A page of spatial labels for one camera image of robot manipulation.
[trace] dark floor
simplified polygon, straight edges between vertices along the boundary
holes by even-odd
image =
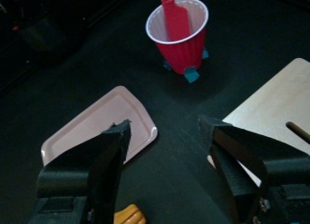
[[[310,61],[310,13],[277,0],[200,1],[209,58],[192,84],[163,69],[144,31],[160,0],[126,0],[70,57],[1,97],[0,223],[26,222],[45,139],[117,85],[144,104],[159,137],[122,169],[116,209],[135,203],[148,223],[231,222],[197,116],[223,119],[294,58]]]

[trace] red spatula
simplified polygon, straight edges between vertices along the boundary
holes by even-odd
[[[169,41],[177,41],[189,36],[187,9],[175,4],[175,0],[161,0],[165,26]]]

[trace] red cup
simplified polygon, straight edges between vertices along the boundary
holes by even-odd
[[[200,68],[208,9],[199,0],[175,0],[175,3],[187,9],[191,35],[177,41],[168,40],[161,5],[151,13],[145,29],[173,71],[184,74],[187,68]]]

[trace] tray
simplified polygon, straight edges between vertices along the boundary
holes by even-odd
[[[125,157],[128,162],[155,140],[157,128],[140,101],[122,86],[117,86],[45,140],[41,147],[44,165],[125,119],[130,121],[132,133]]]

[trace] wooden board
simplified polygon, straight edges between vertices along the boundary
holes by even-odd
[[[310,63],[292,60],[223,121],[310,154],[310,145],[285,127],[294,122],[310,133]]]

